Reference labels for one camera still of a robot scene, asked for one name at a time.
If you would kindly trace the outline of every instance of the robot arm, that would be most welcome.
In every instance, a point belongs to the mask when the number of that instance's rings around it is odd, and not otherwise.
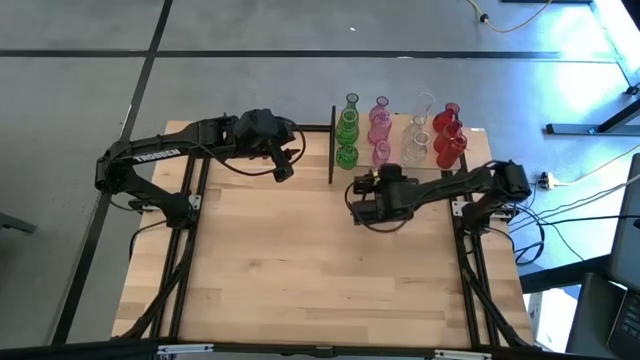
[[[369,172],[355,177],[353,193],[374,194],[372,200],[350,204],[356,225],[410,220],[424,204],[467,193],[483,193],[478,202],[462,208],[465,227],[477,229],[488,225],[491,214],[504,204],[524,201],[531,195],[531,189],[521,165],[494,161],[469,173],[422,184],[402,175],[399,165],[385,164],[377,174]]]
[[[188,196],[171,194],[141,178],[134,165],[169,159],[193,153],[205,154],[219,162],[233,158],[270,157],[275,168],[276,182],[293,175],[292,156],[299,150],[282,150],[295,139],[296,124],[276,117],[271,110],[251,110],[242,115],[222,116],[189,124],[184,130],[142,140],[115,142],[98,159],[95,186],[103,193],[114,195],[126,192],[149,205],[159,207],[171,228],[188,228],[194,220]]]

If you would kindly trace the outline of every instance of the black cable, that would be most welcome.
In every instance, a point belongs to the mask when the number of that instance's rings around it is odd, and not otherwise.
[[[516,243],[513,241],[513,238],[511,237],[511,235],[507,234],[506,232],[500,229],[492,228],[491,226],[487,226],[485,227],[485,229],[501,234],[502,236],[506,237],[507,240],[511,241],[511,250],[513,250],[514,253],[516,252]]]
[[[602,220],[602,219],[640,219],[640,215],[609,215],[609,216],[593,216],[593,217],[586,217],[586,218],[564,219],[564,220],[558,220],[554,222],[548,222],[546,224],[542,224],[542,226],[547,226],[547,225],[553,226],[553,225],[562,224],[566,222],[573,222],[573,221],[588,221],[588,220]]]
[[[517,266],[525,266],[525,265],[529,265],[529,264],[533,264],[536,260],[538,260],[540,258],[540,256],[542,256],[542,252],[544,251],[544,242],[546,239],[546,234],[544,232],[544,229],[542,228],[542,225],[540,224],[539,221],[539,214],[536,214],[535,211],[531,210],[531,209],[526,209],[523,207],[519,207],[516,205],[516,208],[519,209],[522,212],[525,212],[526,214],[528,214],[531,218],[533,218],[536,222],[536,225],[538,226],[538,230],[540,231],[540,241],[535,242],[529,246],[526,246],[524,248],[521,249],[517,249],[514,250],[514,254],[518,254],[516,256],[515,262]],[[536,254],[533,256],[533,258],[531,260],[527,260],[524,262],[519,262],[520,258],[522,258],[522,256],[524,256],[524,254],[526,254],[530,249],[533,249],[535,247],[538,247],[538,251],[536,251]]]
[[[558,227],[555,226],[554,224],[543,224],[543,225],[551,225],[553,226],[554,229],[556,229],[556,232],[558,233],[558,236],[560,236],[560,239],[562,239],[562,242],[567,246],[567,248],[569,249],[569,251],[571,251],[575,256],[577,256],[580,260],[584,261],[584,259],[582,258],[582,256],[580,256],[580,254],[578,254],[575,250],[573,250],[573,248],[569,245],[569,243],[567,242],[567,240],[564,239],[564,236],[562,236],[562,234],[560,233],[560,230],[558,230]]]
[[[290,124],[293,128],[294,131],[297,132],[298,134],[300,134],[300,138],[302,139],[302,150],[300,150],[300,153],[298,153],[298,156],[293,159],[291,161],[291,165],[297,163],[301,158],[302,155],[304,155],[304,152],[307,150],[307,138],[304,136],[304,132],[302,130],[300,130],[300,127],[298,126],[298,124],[296,124],[295,122],[293,122],[293,120],[289,120],[287,118],[281,117],[281,116],[276,116],[276,119],[284,121],[288,124]],[[212,158],[216,159],[222,166],[226,167],[227,169],[238,173],[240,175],[245,175],[245,176],[262,176],[262,175],[267,175],[267,174],[271,174],[273,172],[275,172],[276,170],[278,170],[277,168],[273,168],[273,169],[269,169],[269,170],[265,170],[265,171],[260,171],[257,173],[250,173],[250,172],[246,172],[243,170],[240,170],[238,168],[235,168],[229,164],[227,164],[227,162],[223,159],[218,158],[211,150],[207,149],[204,145],[200,144],[197,141],[191,141],[188,140],[189,143],[199,147],[200,149],[202,149],[205,153],[207,153],[209,156],[211,156]]]
[[[158,221],[157,223],[153,223],[151,225],[147,225],[147,226],[143,226],[140,229],[136,230],[133,235],[131,235],[131,241],[129,241],[129,261],[131,261],[131,257],[133,257],[133,248],[135,248],[135,244],[136,244],[136,237],[138,236],[138,234],[140,234],[141,232],[151,229],[154,226],[158,226],[161,224],[166,223],[167,220],[162,220],[162,221]]]
[[[536,202],[536,193],[538,192],[538,182],[540,180],[536,180],[535,183],[529,183],[529,185],[533,185],[533,197],[531,198],[531,203],[527,204],[525,206],[525,208],[527,209],[531,209],[531,207],[533,206],[533,204]]]
[[[600,192],[598,192],[598,193],[595,193],[595,194],[593,194],[593,195],[590,195],[590,196],[588,196],[588,197],[586,197],[586,198],[578,199],[578,200],[576,200],[576,201],[572,202],[571,204],[564,204],[564,205],[560,205],[560,206],[556,207],[555,209],[549,209],[549,210],[541,211],[540,213],[538,213],[538,216],[541,216],[542,214],[545,214],[545,213],[548,213],[548,212],[558,211],[558,210],[560,210],[560,209],[562,209],[562,208],[565,208],[565,207],[569,207],[569,206],[576,205],[577,203],[582,202],[582,201],[591,200],[591,199],[593,199],[593,198],[597,197],[598,195],[600,195],[600,194],[604,194],[604,193],[609,192],[609,191],[612,191],[613,189],[614,189],[614,188],[610,188],[610,189],[602,190],[602,191],[600,191]],[[526,221],[527,219],[529,219],[529,218],[524,218],[524,219],[518,220],[518,221],[516,221],[516,222],[514,222],[514,223],[511,223],[511,224],[509,224],[509,225],[517,225],[517,224],[520,224],[520,223],[522,223],[522,222]]]
[[[120,210],[124,210],[124,211],[136,211],[136,209],[132,209],[132,208],[128,208],[128,207],[124,207],[120,204],[116,204],[113,199],[109,199],[109,203],[115,207],[117,207]]]

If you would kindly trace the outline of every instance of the wooden tabletop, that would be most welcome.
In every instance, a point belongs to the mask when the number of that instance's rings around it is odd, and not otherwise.
[[[187,124],[170,121],[166,132]],[[485,132],[464,131],[469,167],[491,159]],[[447,201],[424,205],[397,233],[354,226],[344,190],[355,173],[336,168],[334,183],[327,184],[329,134],[306,136],[305,156],[294,166],[295,175],[281,184],[269,175],[237,175],[212,161],[180,338],[470,347]],[[158,162],[154,183],[179,191],[185,163],[185,157]],[[273,166],[270,160],[231,163],[247,171]],[[423,181],[437,178],[438,170],[421,173]],[[162,219],[160,212],[145,214],[141,226]],[[507,230],[497,221],[492,226]],[[156,295],[169,236],[165,227],[138,236],[114,335],[133,325]],[[482,238],[493,299],[531,342],[511,244],[495,234]],[[482,306],[476,303],[481,339],[488,343]],[[168,305],[167,319],[173,299]],[[168,321],[163,324],[166,334]]]

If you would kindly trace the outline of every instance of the concrete floor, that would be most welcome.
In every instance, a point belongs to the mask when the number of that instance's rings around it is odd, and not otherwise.
[[[538,8],[479,3],[497,24],[515,24]],[[161,0],[5,0],[0,49],[146,49],[161,7]],[[552,5],[530,26],[501,35],[479,26],[464,0],[175,0],[161,49],[562,51],[582,58],[610,51],[587,6]],[[118,137],[141,65],[142,59],[0,58],[0,211],[39,226],[31,236],[0,232],[1,348],[49,341],[97,196],[94,161]],[[544,124],[600,122],[633,101],[620,96],[626,87],[616,64],[597,62],[157,59],[133,138],[162,132],[167,120],[256,107],[326,124],[330,106],[341,106],[350,91],[360,95],[361,109],[385,94],[393,111],[410,112],[417,90],[429,89],[439,106],[458,102],[465,124],[487,129],[494,158],[524,164],[532,181],[541,171],[569,181],[640,140],[549,137]],[[538,192],[533,208],[616,185],[629,162],[579,186]],[[621,198],[614,194],[571,216],[617,214]],[[70,341],[109,337],[138,223],[135,215],[110,210]],[[601,221],[561,230],[589,258],[608,252],[614,228],[615,221]],[[514,234],[518,245],[536,236],[535,228]],[[548,231],[544,255],[523,271],[576,260]]]

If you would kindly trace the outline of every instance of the glass vase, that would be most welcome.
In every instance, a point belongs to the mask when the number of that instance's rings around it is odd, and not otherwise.
[[[429,133],[419,131],[413,135],[413,139],[402,146],[402,165],[417,167],[427,157],[427,145],[430,141]]]
[[[340,145],[353,145],[358,140],[359,134],[358,112],[353,109],[344,109],[336,126],[336,140]]]
[[[391,156],[391,145],[389,145],[389,142],[386,140],[378,141],[373,149],[373,165],[377,168],[380,167],[380,165],[389,160],[389,156]]]
[[[378,114],[386,112],[388,116],[391,114],[387,110],[387,105],[389,105],[389,99],[384,96],[378,96],[376,99],[376,106],[374,106],[369,112],[369,121],[373,122],[373,120],[378,116]]]
[[[447,142],[449,142],[449,139],[458,135],[462,135],[462,121],[453,120],[449,125],[442,129],[442,132],[438,134],[436,139],[433,141],[433,149],[438,153],[442,152],[442,149],[444,149]]]
[[[433,119],[433,129],[440,133],[445,126],[449,125],[453,120],[458,118],[460,106],[456,103],[447,103],[444,111],[436,115]]]
[[[457,135],[456,137],[449,139],[440,154],[438,154],[436,164],[438,164],[441,169],[449,169],[453,166],[460,155],[462,155],[462,152],[466,148],[466,136]]]
[[[342,169],[351,170],[358,165],[358,149],[353,145],[345,145],[336,152],[336,163]]]
[[[426,124],[429,117],[429,110],[436,102],[435,97],[426,91],[418,93],[418,99],[416,101],[416,111],[413,116],[412,122],[417,124]]]
[[[389,139],[390,131],[391,118],[388,113],[381,112],[371,122],[371,127],[367,133],[367,140],[369,140],[369,144],[375,145],[380,140]]]
[[[356,93],[348,93],[347,94],[347,106],[344,107],[342,112],[344,113],[344,111],[347,110],[347,109],[352,109],[355,112],[358,112],[358,109],[356,108],[356,103],[358,102],[358,100],[360,100],[360,97],[358,96],[358,94],[356,94]]]

